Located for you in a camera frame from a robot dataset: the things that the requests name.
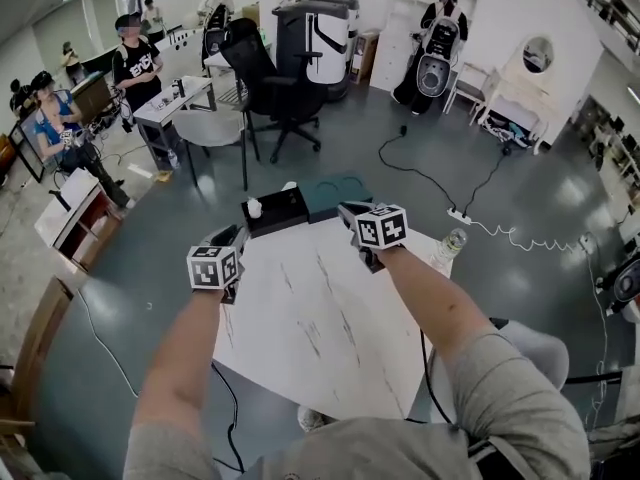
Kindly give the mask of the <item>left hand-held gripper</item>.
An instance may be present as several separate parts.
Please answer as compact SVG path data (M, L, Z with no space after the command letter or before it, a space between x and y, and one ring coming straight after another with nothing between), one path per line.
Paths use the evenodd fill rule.
M232 224L207 235L201 245L192 246L186 258L191 288L222 291L222 303L234 305L244 272L240 260L249 238L245 227Z

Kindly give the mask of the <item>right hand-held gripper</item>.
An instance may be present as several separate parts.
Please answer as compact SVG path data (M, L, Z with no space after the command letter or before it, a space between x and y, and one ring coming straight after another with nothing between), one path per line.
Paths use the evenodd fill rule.
M404 246L408 223L406 211L399 206L349 201L340 203L337 213L355 239L360 258L371 273L384 269L378 252Z

